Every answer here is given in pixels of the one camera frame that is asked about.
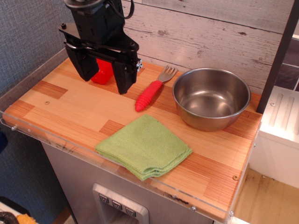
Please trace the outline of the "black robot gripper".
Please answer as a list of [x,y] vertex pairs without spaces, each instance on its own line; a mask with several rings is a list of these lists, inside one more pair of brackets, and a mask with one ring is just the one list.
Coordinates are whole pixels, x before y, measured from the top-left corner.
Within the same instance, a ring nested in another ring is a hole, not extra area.
[[138,58],[139,45],[124,32],[124,25],[135,10],[130,4],[125,15],[121,2],[65,2],[74,22],[62,23],[60,32],[65,37],[69,59],[84,81],[98,71],[96,59],[112,63],[118,93],[123,95],[136,82],[142,67]]

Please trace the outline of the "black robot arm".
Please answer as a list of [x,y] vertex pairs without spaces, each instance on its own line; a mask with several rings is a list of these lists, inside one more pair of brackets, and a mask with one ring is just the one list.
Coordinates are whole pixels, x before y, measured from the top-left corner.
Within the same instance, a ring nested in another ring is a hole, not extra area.
[[111,63],[118,92],[125,94],[136,82],[142,67],[139,45],[124,32],[125,20],[120,0],[66,0],[74,22],[62,23],[65,49],[80,77],[89,81],[99,70],[97,59]]

